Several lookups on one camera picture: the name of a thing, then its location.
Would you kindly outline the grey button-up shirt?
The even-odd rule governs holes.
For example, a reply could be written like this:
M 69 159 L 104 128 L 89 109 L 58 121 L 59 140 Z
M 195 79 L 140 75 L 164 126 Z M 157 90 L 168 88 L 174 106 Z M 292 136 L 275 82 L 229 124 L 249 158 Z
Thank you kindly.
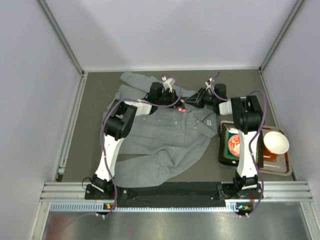
M 187 112 L 158 107 L 154 113 L 135 117 L 115 163 L 117 186 L 159 186 L 201 159 L 218 133 L 216 114 L 206 107 L 186 107 Z

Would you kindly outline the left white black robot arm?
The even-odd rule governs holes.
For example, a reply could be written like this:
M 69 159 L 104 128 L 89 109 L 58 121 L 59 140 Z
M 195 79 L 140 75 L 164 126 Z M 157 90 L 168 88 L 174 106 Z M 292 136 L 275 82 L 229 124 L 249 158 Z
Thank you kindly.
M 129 135 L 135 117 L 152 114 L 157 108 L 174 108 L 180 104 L 180 97 L 174 90 L 176 80 L 169 78 L 162 83 L 153 82 L 149 92 L 142 99 L 117 99 L 107 112 L 100 129 L 101 158 L 97 170 L 87 186 L 88 194 L 102 199 L 117 196 L 114 182 L 115 165 L 120 147 Z

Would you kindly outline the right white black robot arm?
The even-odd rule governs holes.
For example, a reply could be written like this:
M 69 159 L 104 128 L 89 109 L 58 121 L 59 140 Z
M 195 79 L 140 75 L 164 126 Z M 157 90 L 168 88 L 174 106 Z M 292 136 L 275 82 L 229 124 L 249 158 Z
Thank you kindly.
M 257 164 L 257 144 L 265 123 L 266 113 L 255 95 L 227 98 L 225 84 L 217 83 L 210 90 L 201 88 L 184 100 L 197 108 L 212 106 L 218 115 L 231 115 L 233 125 L 240 137 L 239 161 L 233 183 L 220 183 L 218 193 L 222 199 L 245 198 L 255 191 L 262 191 L 258 183 L 260 170 Z

